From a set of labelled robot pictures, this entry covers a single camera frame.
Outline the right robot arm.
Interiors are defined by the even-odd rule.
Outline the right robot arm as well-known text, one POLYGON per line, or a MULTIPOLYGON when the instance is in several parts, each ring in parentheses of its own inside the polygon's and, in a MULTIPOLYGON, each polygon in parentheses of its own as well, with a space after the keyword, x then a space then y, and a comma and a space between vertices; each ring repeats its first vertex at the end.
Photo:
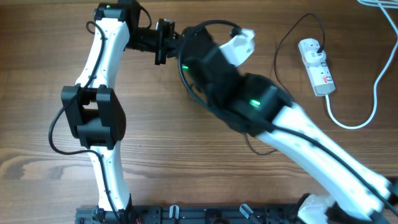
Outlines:
POLYGON ((351 157, 306 115, 273 81, 239 74, 206 29, 183 32, 178 50, 181 76, 190 75, 201 93, 193 98, 231 129, 258 138, 296 162, 326 190, 296 205, 293 218, 303 223, 385 223, 393 210, 397 184, 351 157))

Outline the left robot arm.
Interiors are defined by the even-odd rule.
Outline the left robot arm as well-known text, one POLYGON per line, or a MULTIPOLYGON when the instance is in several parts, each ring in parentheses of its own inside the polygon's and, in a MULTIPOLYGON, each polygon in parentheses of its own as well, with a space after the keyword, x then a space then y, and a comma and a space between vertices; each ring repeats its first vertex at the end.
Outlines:
POLYGON ((126 132, 126 114, 116 96, 119 62, 126 49, 151 52, 155 64, 173 57, 179 34, 175 23, 159 19, 156 25, 139 25, 137 1, 101 3, 94 11, 93 45, 81 75, 73 86, 61 92, 62 108, 72 136, 79 140, 81 154, 88 154, 99 192, 97 206, 79 208, 76 223, 142 223, 142 215, 132 205, 123 176, 121 141, 126 132))

